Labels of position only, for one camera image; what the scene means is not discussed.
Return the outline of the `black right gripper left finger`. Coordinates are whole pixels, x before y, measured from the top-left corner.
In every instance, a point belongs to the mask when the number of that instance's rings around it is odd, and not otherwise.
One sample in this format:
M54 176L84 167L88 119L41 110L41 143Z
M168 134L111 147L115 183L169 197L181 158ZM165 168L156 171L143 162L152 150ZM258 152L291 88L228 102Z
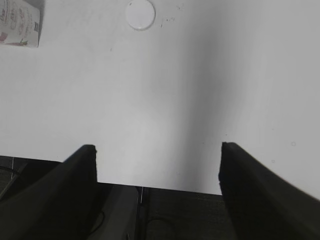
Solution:
M83 145L0 204L2 240L85 240L98 189L96 148Z

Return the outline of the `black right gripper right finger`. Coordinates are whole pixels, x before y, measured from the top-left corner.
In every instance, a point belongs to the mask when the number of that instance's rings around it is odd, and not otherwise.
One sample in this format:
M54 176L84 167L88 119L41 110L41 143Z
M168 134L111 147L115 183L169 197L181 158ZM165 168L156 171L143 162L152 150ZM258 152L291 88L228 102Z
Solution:
M218 174L239 240L318 240L320 201L294 187L234 142L224 142Z

